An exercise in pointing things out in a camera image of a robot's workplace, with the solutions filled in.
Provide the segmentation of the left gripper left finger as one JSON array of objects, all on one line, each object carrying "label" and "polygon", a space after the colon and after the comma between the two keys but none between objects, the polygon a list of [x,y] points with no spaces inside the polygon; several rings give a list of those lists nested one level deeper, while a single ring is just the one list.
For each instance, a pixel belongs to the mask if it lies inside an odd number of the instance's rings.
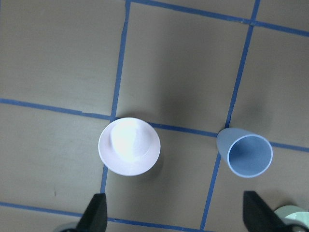
[{"label": "left gripper left finger", "polygon": [[105,193],[92,197],[75,230],[77,232],[104,232],[107,228],[107,202]]}]

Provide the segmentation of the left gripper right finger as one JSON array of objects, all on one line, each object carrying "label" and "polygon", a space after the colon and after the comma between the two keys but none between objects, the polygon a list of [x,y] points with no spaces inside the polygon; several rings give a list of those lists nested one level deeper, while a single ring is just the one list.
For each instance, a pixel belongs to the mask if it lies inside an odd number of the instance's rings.
[{"label": "left gripper right finger", "polygon": [[249,232],[286,232],[286,225],[255,191],[244,191],[242,218]]}]

